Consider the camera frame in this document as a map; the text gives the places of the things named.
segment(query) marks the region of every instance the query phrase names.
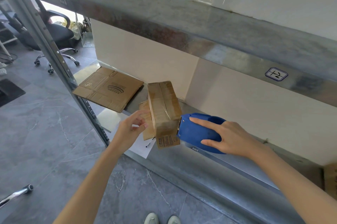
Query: black office chair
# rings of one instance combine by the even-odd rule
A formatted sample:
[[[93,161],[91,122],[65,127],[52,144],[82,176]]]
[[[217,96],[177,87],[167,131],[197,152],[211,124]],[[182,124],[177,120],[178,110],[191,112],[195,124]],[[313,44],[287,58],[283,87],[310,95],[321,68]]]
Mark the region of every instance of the black office chair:
[[[71,38],[74,37],[73,31],[71,31],[69,29],[70,19],[62,13],[59,13],[59,12],[56,12],[56,11],[47,11],[44,8],[44,6],[43,6],[43,4],[41,3],[40,0],[35,0],[35,2],[37,3],[37,5],[40,9],[39,10],[40,17],[42,18],[42,20],[45,24],[45,27],[47,28],[50,35],[52,36],[55,44],[59,48],[60,54],[63,57],[69,58],[71,61],[73,61],[75,63],[76,66],[79,65],[80,63],[78,61],[76,61],[72,56],[63,54],[63,52],[68,51],[68,50],[73,50],[75,53],[78,53],[78,50],[74,48],[74,44],[70,40]],[[53,16],[60,16],[62,18],[65,18],[65,20],[67,21],[66,27],[61,26],[61,25],[57,25],[57,24],[49,23],[50,18],[53,17]],[[24,31],[24,32],[20,33],[17,38],[19,39],[20,42],[23,43],[23,45],[31,47],[34,50],[39,50],[39,51],[41,50],[40,47],[36,44],[35,40],[33,39],[33,37],[30,35],[30,33],[28,31]],[[34,61],[35,65],[40,65],[39,59],[41,57],[44,57],[44,55],[40,55],[36,58],[36,60]],[[53,69],[53,67],[51,66],[50,63],[49,63],[48,73],[50,73],[50,74],[54,73],[54,69]]]

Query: flattened cardboard box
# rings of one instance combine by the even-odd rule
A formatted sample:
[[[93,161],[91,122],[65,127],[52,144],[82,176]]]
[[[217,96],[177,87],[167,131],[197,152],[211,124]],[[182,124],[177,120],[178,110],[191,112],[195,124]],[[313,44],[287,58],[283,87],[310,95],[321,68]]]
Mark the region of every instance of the flattened cardboard box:
[[[177,137],[180,105],[170,81],[148,84],[148,101],[158,148],[180,144]]]
[[[325,192],[337,200],[337,163],[324,167]]]
[[[143,84],[143,81],[129,75],[100,67],[86,78],[73,94],[121,113]]]
[[[146,101],[140,103],[139,109],[141,111],[142,110],[149,110],[150,109],[149,101],[146,100]],[[144,141],[156,137],[156,135],[154,134],[154,128],[153,128],[151,113],[143,114],[142,117],[145,119],[145,122],[149,125],[143,132]]]

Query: black mat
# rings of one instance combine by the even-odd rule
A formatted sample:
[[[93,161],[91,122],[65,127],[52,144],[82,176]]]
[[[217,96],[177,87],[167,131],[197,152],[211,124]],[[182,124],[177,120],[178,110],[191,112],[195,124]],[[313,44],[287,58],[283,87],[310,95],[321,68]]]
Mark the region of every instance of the black mat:
[[[0,81],[0,107],[14,99],[24,95],[26,92],[8,79]]]

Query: gray tile floor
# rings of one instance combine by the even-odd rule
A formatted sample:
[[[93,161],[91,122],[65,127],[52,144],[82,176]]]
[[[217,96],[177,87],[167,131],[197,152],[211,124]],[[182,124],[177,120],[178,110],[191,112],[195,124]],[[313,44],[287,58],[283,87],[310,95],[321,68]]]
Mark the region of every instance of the gray tile floor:
[[[0,209],[0,223],[52,223],[105,147],[61,80],[47,73],[47,60],[35,66],[39,52],[20,44],[8,49],[18,59],[5,77],[26,94],[0,108],[0,198],[29,183],[35,190]],[[73,56],[81,63],[66,60],[73,73],[96,60],[94,48],[79,48]],[[95,223],[142,224],[149,212],[156,212],[160,223],[173,214],[183,224],[234,223],[122,156]]]

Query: logo on cardboard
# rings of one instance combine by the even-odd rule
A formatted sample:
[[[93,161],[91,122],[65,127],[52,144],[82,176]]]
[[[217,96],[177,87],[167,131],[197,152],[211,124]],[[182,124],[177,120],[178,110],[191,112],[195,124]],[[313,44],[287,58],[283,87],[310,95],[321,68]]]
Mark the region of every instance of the logo on cardboard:
[[[116,86],[116,85],[109,85],[107,87],[108,90],[116,93],[116,94],[121,94],[121,93],[124,93],[124,89],[121,88],[120,86]]]

